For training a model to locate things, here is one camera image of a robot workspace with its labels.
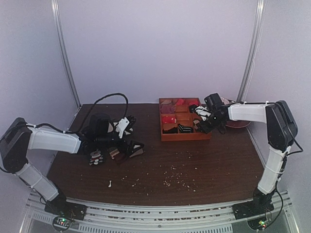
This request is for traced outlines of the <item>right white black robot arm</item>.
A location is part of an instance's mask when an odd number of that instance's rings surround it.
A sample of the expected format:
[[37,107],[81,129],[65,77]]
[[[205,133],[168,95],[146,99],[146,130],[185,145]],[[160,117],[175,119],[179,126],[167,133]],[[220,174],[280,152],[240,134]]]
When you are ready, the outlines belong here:
[[276,192],[277,183],[285,171],[287,157],[298,133],[295,119],[284,100],[277,102],[247,103],[236,102],[224,105],[221,100],[206,101],[206,106],[190,106],[200,120],[196,126],[204,133],[214,129],[225,130],[228,121],[249,121],[264,123],[267,127],[269,144],[268,160],[261,180],[249,203],[253,214],[260,214]]

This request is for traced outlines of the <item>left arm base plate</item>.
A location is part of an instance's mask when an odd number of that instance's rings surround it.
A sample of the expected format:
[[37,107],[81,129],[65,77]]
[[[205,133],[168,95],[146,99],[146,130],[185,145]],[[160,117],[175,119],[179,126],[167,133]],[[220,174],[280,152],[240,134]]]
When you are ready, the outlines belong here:
[[47,201],[44,210],[45,212],[64,218],[84,220],[87,206],[68,202],[64,199],[54,199],[52,201]]

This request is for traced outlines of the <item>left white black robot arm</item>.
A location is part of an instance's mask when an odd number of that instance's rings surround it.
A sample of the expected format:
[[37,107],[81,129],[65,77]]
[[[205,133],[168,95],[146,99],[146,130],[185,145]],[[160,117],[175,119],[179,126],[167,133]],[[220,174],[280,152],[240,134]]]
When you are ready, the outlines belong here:
[[0,139],[1,170],[17,175],[34,189],[60,216],[70,211],[66,196],[52,181],[35,168],[27,159],[29,150],[53,150],[70,154],[82,153],[89,165],[105,161],[105,154],[113,159],[117,154],[124,159],[143,154],[144,144],[127,141],[133,133],[136,118],[125,116],[118,122],[106,114],[94,114],[89,125],[81,131],[62,131],[49,124],[30,125],[18,117]]

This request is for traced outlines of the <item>brown argyle sock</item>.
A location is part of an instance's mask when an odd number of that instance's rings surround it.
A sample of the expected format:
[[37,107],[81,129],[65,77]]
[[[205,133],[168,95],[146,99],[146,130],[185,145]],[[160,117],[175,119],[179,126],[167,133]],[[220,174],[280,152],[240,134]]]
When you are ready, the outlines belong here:
[[198,119],[198,118],[195,118],[194,120],[193,120],[193,127],[194,127],[194,129],[195,129],[195,131],[198,133],[198,132],[203,132],[202,131],[202,127],[201,127],[201,124],[200,124],[200,119]]

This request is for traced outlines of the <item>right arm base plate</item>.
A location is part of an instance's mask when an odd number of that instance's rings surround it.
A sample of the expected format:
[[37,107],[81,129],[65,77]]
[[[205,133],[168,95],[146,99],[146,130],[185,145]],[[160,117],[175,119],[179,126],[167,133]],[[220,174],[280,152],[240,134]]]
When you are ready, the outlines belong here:
[[269,200],[266,203],[259,203],[257,200],[246,201],[232,206],[235,219],[243,219],[265,214],[266,211],[273,211],[274,206]]

